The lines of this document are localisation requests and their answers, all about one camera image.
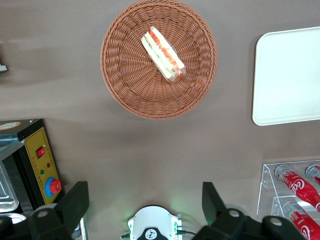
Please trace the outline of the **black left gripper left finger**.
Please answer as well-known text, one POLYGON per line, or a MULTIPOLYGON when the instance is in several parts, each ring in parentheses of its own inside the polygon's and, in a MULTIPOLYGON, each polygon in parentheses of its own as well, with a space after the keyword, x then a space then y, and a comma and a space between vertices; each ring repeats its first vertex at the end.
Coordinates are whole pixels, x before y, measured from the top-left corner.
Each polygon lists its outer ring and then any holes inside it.
POLYGON ((33 240, 71 240, 81 218, 89 208, 87 181, 78 181, 59 202, 39 207, 28 224, 33 240))

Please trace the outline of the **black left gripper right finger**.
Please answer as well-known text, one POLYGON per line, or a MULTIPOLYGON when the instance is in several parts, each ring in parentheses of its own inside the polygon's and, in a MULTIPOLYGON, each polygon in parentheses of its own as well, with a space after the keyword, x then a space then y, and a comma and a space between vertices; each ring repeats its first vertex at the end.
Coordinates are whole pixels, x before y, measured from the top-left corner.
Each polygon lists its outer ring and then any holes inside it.
POLYGON ((207 225, 194 240, 261 240, 261 223, 236 208, 227 208, 212 182, 202 184, 202 211, 207 225))

